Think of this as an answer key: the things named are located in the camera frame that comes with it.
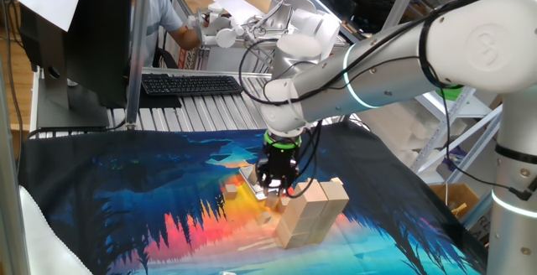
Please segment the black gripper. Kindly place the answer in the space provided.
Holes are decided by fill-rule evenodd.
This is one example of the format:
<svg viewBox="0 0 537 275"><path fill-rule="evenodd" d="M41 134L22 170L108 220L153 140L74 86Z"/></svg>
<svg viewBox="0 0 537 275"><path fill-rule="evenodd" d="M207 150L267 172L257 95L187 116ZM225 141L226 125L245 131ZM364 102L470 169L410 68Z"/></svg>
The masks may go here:
<svg viewBox="0 0 537 275"><path fill-rule="evenodd" d="M295 145L283 147L265 144L263 156L256 163L257 184L262 189L268 189L268 179L284 179L284 191L289 192L300 176L296 165L299 148Z"/></svg>

